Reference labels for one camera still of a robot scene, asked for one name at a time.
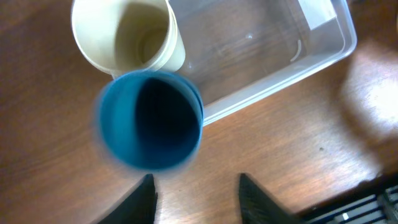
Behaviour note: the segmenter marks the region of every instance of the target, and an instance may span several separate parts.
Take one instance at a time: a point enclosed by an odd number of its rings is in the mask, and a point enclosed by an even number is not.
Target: clear plastic container
[[[170,0],[199,88],[205,125],[349,55],[345,0]]]

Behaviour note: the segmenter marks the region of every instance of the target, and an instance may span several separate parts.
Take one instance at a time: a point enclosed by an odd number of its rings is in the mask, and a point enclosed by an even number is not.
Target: table surface
[[[79,53],[70,6],[0,2],[0,223],[89,223],[142,177],[94,140],[110,77]],[[350,8],[354,53],[206,126],[193,164],[157,179],[161,223],[239,223],[240,172],[292,212],[398,172],[396,2]]]

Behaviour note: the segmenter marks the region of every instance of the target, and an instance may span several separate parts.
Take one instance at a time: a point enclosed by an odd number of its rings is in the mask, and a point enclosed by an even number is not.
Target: wooden table
[[[79,53],[71,1],[0,2],[0,223],[89,223],[142,177],[94,141],[110,77]],[[348,58],[205,127],[186,171],[158,178],[161,223],[239,223],[238,173],[299,212],[398,172],[396,2],[352,3]]]

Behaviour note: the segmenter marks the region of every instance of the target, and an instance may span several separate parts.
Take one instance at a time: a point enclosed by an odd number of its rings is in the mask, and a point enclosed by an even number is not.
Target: white cup
[[[142,68],[175,72],[185,60],[167,0],[75,0],[72,31],[84,57],[113,78]]]

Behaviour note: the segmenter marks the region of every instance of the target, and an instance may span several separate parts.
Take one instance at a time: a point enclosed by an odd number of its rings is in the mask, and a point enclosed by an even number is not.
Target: black metal grate
[[[349,198],[340,207],[331,205],[304,216],[309,224],[398,224],[398,185],[368,189],[362,198]]]

